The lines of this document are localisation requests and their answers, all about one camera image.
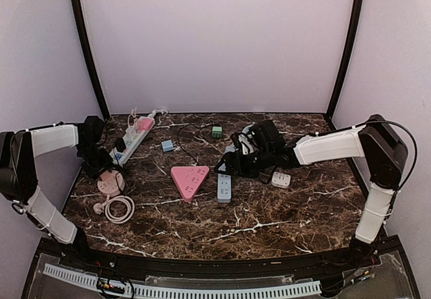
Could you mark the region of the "blue grey power strip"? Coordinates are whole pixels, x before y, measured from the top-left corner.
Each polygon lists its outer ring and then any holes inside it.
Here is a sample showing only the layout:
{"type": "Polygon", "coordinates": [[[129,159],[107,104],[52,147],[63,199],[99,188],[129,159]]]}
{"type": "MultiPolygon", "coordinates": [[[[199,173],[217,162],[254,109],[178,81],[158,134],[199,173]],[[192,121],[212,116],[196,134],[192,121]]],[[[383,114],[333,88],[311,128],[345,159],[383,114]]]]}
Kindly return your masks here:
{"type": "Polygon", "coordinates": [[[219,203],[229,203],[232,200],[232,178],[230,175],[218,174],[217,200],[219,203]]]}

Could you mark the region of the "pink round power socket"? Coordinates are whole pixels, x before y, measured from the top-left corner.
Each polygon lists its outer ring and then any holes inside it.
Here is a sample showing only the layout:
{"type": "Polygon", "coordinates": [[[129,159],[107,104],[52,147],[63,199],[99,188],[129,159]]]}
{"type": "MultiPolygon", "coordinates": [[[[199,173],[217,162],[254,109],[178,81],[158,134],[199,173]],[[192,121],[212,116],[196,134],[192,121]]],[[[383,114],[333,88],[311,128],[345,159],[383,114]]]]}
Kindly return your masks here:
{"type": "Polygon", "coordinates": [[[125,188],[125,180],[119,171],[107,170],[99,176],[97,187],[103,195],[116,197],[123,192],[125,188]]]}

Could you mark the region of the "pink triangular power strip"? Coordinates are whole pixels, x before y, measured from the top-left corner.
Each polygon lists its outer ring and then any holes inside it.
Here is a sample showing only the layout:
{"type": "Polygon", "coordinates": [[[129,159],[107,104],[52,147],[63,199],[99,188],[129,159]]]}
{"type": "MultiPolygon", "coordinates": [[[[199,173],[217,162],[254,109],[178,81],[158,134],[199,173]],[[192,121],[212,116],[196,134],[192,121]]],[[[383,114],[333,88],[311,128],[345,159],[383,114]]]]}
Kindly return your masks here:
{"type": "Polygon", "coordinates": [[[183,200],[190,203],[209,174],[208,166],[174,166],[171,177],[183,200]]]}

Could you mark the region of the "green charger plug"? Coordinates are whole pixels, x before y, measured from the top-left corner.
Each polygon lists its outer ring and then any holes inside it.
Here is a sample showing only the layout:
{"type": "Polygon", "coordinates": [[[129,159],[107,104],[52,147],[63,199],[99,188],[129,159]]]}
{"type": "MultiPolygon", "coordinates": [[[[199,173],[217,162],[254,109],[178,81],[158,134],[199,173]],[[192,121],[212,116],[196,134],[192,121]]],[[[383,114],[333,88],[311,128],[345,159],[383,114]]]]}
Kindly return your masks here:
{"type": "Polygon", "coordinates": [[[213,138],[219,139],[223,135],[223,130],[221,126],[213,126],[211,130],[211,136],[213,138]]]}

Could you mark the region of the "small blue charger plug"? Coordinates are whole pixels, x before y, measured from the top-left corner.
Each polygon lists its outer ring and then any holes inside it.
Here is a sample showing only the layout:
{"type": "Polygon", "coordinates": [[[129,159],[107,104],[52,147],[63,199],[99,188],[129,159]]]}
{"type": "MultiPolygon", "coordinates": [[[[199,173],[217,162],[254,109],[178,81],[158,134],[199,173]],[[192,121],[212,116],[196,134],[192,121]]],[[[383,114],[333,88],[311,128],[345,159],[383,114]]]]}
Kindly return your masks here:
{"type": "Polygon", "coordinates": [[[174,149],[172,140],[166,140],[161,143],[163,152],[171,152],[174,149]]]}

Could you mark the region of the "white square plug adapter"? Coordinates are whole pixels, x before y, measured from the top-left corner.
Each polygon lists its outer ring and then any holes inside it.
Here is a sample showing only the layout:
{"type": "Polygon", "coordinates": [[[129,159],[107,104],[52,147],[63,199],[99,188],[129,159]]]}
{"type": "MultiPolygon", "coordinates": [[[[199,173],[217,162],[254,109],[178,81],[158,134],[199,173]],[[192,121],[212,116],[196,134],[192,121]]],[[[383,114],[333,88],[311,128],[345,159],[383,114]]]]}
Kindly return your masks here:
{"type": "Polygon", "coordinates": [[[274,187],[287,189],[290,186],[291,176],[283,172],[274,172],[271,177],[271,184],[274,187]]]}

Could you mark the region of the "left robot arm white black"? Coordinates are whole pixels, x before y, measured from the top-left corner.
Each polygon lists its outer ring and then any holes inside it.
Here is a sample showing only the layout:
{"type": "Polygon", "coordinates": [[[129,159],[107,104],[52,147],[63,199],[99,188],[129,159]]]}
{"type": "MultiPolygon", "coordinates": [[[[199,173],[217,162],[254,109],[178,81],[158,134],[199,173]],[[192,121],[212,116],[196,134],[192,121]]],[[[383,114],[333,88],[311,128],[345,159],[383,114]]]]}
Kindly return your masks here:
{"type": "Polygon", "coordinates": [[[13,210],[50,234],[58,243],[71,246],[69,259],[80,269],[90,269],[94,253],[85,232],[68,220],[42,192],[35,159],[63,149],[75,148],[82,170],[93,179],[113,167],[112,158],[100,145],[104,121],[89,116],[82,123],[60,122],[45,127],[1,133],[1,194],[13,210]]]}

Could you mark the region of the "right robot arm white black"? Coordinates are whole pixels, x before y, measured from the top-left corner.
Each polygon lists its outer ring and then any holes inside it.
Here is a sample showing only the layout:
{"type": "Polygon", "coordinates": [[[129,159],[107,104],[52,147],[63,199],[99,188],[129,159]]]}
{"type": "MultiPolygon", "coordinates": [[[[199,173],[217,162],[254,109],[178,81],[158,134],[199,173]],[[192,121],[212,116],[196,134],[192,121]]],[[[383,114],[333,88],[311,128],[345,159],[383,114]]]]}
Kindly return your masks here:
{"type": "Polygon", "coordinates": [[[364,158],[370,173],[370,188],[356,228],[359,241],[343,254],[351,268],[370,256],[372,244],[390,217],[397,194],[410,175],[404,172],[408,148],[395,132],[398,124],[374,114],[367,121],[329,133],[314,133],[286,141],[274,122],[251,125],[247,132],[233,133],[232,150],[215,165],[215,172],[243,178],[259,178],[267,168],[294,169],[317,162],[364,158]]]}

